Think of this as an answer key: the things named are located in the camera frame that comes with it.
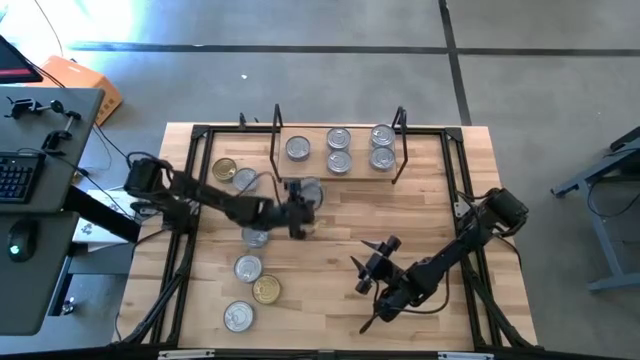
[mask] concrete floor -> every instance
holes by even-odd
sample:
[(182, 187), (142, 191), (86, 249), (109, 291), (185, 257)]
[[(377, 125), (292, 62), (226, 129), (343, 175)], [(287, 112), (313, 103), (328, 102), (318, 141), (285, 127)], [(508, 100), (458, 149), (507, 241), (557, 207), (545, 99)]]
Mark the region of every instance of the concrete floor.
[[(437, 0), (40, 2), (69, 44), (445, 46)], [(459, 47), (640, 48), (640, 3), (631, 0), (449, 0), (448, 8)], [(29, 4), (10, 8), (0, 32), (22, 39), (35, 61), (57, 46), (34, 11)], [(31, 32), (21, 32), (18, 24), (27, 20)], [(124, 152), (157, 152), (168, 121), (235, 121), (240, 111), (267, 120), (276, 102), (291, 121), (388, 121), (397, 105), (414, 124), (461, 121), (446, 55), (65, 55), (106, 74), (123, 94), (104, 131)], [(460, 65), (471, 121), (490, 127), (503, 184), (531, 210), (516, 242), (540, 344), (638, 358), (640, 288), (587, 291), (588, 281), (609, 275), (604, 256), (582, 201), (556, 200), (549, 188), (638, 125), (640, 58), (460, 56)], [(148, 145), (137, 141), (141, 133)], [(126, 174), (111, 152), (110, 171), (94, 174), (104, 187), (121, 185)], [(92, 138), (81, 164), (106, 163)], [(82, 312), (47, 319), (31, 338), (0, 338), (0, 352), (108, 343), (125, 281), (78, 278), (71, 292)]]

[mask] orange box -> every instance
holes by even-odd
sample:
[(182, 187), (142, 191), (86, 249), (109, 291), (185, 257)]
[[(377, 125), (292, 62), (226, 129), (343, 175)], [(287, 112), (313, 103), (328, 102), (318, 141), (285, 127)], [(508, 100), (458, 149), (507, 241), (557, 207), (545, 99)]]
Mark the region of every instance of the orange box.
[[(86, 87), (104, 90), (104, 99), (96, 117), (96, 124), (102, 125), (109, 115), (122, 103), (122, 96), (106, 76), (88, 69), (73, 61), (52, 55), (40, 66), (67, 87)], [(44, 77), (40, 83), (28, 83), (27, 86), (57, 87), (53, 81)]]

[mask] tin can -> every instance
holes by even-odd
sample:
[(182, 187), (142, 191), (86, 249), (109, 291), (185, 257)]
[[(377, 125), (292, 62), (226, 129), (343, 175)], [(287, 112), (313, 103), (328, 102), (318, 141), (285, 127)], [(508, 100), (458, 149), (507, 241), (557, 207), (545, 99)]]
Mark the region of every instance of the tin can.
[(320, 180), (316, 178), (306, 178), (300, 181), (302, 190), (300, 195), (306, 200), (313, 201), (313, 208), (318, 210), (324, 201), (324, 190), (320, 185)]
[(242, 168), (233, 177), (233, 186), (242, 191), (253, 191), (258, 187), (258, 180), (251, 182), (257, 175), (256, 171), (250, 168)]
[(253, 298), (263, 305), (273, 304), (280, 296), (280, 282), (274, 276), (261, 276), (253, 283)]
[(224, 326), (232, 332), (244, 332), (253, 324), (253, 318), (251, 305), (244, 301), (235, 301), (224, 311)]
[(396, 132), (393, 131), (393, 129), (389, 125), (376, 125), (371, 130), (371, 146), (373, 148), (388, 147), (389, 149), (393, 150), (395, 139)]
[(351, 133), (345, 128), (333, 128), (327, 132), (327, 146), (331, 150), (348, 151)]
[(269, 241), (269, 232), (242, 228), (242, 240), (249, 248), (259, 249)]
[(294, 136), (287, 140), (287, 156), (291, 161), (305, 161), (311, 154), (311, 143), (304, 136)]
[(236, 277), (245, 283), (252, 283), (262, 275), (262, 261), (253, 255), (240, 256), (233, 265)]
[(371, 151), (369, 157), (369, 164), (373, 170), (387, 172), (393, 169), (393, 165), (396, 163), (396, 154), (389, 148), (379, 147)]
[(333, 175), (345, 175), (351, 170), (351, 155), (344, 151), (334, 151), (327, 157), (327, 168)]
[(237, 170), (236, 162), (229, 158), (218, 159), (211, 167), (213, 177), (221, 183), (230, 183)]

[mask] silver can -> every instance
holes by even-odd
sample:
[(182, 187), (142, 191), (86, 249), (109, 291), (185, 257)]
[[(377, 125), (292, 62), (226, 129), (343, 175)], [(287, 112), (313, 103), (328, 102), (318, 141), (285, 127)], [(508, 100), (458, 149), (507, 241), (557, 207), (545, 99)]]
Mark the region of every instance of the silver can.
[(320, 180), (316, 178), (302, 179), (300, 186), (302, 188), (300, 195), (305, 200), (313, 201), (313, 208), (318, 210), (324, 201), (324, 191), (322, 190), (322, 185), (320, 185)]
[(249, 248), (259, 249), (269, 241), (269, 232), (242, 228), (242, 240)]
[(393, 169), (396, 163), (396, 154), (389, 148), (379, 147), (371, 151), (369, 164), (374, 170), (387, 172)]
[(224, 326), (232, 332), (247, 331), (253, 324), (253, 308), (244, 301), (232, 302), (224, 311)]
[(291, 161), (305, 161), (311, 154), (311, 143), (304, 136), (294, 136), (287, 140), (286, 149)]
[(250, 168), (242, 168), (233, 177), (233, 186), (242, 191), (253, 191), (258, 187), (258, 180), (251, 182), (257, 175), (256, 171)]
[(345, 175), (351, 170), (351, 155), (344, 151), (334, 151), (327, 157), (327, 168), (333, 175)]
[(327, 145), (331, 150), (348, 151), (351, 133), (345, 128), (333, 128), (327, 132)]
[(240, 256), (233, 265), (236, 277), (245, 283), (252, 283), (262, 275), (262, 261), (253, 255)]
[(388, 147), (393, 150), (395, 139), (396, 132), (389, 125), (376, 125), (371, 130), (371, 146), (373, 148)]

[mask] wood grain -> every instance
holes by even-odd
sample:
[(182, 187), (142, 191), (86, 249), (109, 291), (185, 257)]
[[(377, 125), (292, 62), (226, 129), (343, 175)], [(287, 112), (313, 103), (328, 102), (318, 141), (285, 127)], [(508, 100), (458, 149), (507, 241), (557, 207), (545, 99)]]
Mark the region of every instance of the wood grain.
[[(327, 157), (331, 150), (327, 147), (327, 128), (309, 127), (284, 127), (280, 135), (280, 154), (278, 159), (278, 171), (281, 177), (307, 177), (313, 176), (320, 179), (348, 179), (348, 180), (385, 180), (389, 181), (396, 176), (396, 165), (387, 172), (373, 170), (369, 165), (371, 155), (371, 145), (369, 138), (371, 128), (349, 128), (351, 133), (351, 143), (349, 145), (349, 155), (351, 155), (352, 166), (349, 173), (342, 176), (335, 176), (327, 169)], [(294, 136), (304, 136), (311, 144), (311, 153), (305, 161), (291, 161), (287, 156), (287, 141)], [(401, 137), (397, 136), (396, 154), (402, 154)], [(396, 156), (396, 164), (402, 161), (402, 156)]]
[[(178, 169), (185, 164), (192, 125), (167, 125), (160, 153)], [(488, 129), (466, 127), (463, 131), (476, 193), (500, 186)], [(203, 208), (180, 346), (472, 349), (459, 266), (451, 272), (451, 300), (442, 312), (429, 316), (401, 314), (391, 323), (378, 320), (366, 334), (358, 334), (371, 313), (373, 297), (373, 291), (362, 296), (354, 290), (356, 271), (349, 256), (365, 261), (371, 254), (360, 240), (383, 241), (395, 234), (403, 244), (393, 259), (400, 266), (407, 266), (435, 254), (454, 235), (439, 140), (419, 135), (407, 140), (411, 158), (395, 186), (386, 182), (323, 181), (327, 194), (318, 218), (324, 225), (311, 239), (290, 240), (286, 229), (278, 229), (271, 233), (265, 248), (250, 251), (262, 258), (265, 273), (276, 276), (282, 284), (281, 297), (273, 305), (258, 304), (251, 296), (251, 286), (234, 278), (233, 263), (238, 256), (249, 253), (241, 242), (240, 229), (220, 212)], [(269, 171), (269, 144), (269, 135), (218, 134), (211, 164), (217, 158), (231, 157), (239, 166)], [(194, 176), (199, 166), (196, 162)], [(235, 191), (231, 185), (216, 182), (211, 174), (207, 183)], [(274, 196), (268, 177), (261, 178), (258, 193)], [(145, 224), (144, 231), (157, 229), (158, 221), (153, 221)], [(163, 234), (136, 250), (120, 310), (119, 327), (123, 335), (133, 330), (158, 294), (168, 240), (169, 235)], [(499, 242), (490, 242), (485, 249), (496, 301), (521, 334), (535, 343), (515, 254)], [(442, 303), (445, 287), (441, 285), (421, 309)], [(241, 334), (229, 332), (222, 321), (224, 309), (235, 300), (246, 300), (256, 311), (253, 327)], [(165, 324), (170, 324), (172, 306)], [(488, 339), (486, 314), (481, 305), (479, 308), (484, 336)]]

